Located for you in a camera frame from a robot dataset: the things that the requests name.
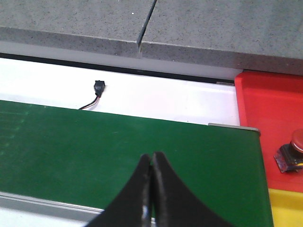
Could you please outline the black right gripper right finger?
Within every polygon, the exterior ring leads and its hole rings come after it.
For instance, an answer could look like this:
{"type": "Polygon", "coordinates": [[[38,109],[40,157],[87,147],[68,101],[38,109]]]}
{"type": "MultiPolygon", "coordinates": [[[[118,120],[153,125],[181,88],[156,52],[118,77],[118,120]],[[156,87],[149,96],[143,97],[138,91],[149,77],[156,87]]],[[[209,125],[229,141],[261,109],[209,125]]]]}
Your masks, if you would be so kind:
{"type": "Polygon", "coordinates": [[[152,157],[152,200],[157,227],[231,227],[182,182],[166,156],[152,157]]]}

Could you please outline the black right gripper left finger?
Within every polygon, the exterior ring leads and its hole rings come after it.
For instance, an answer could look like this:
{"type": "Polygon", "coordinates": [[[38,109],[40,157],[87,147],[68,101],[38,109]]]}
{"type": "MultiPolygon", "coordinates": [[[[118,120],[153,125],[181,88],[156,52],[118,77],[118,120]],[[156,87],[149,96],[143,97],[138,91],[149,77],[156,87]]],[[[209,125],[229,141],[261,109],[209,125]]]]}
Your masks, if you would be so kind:
{"type": "Polygon", "coordinates": [[[151,158],[148,154],[141,155],[136,169],[120,193],[86,226],[151,226],[150,161],[151,158]]]}

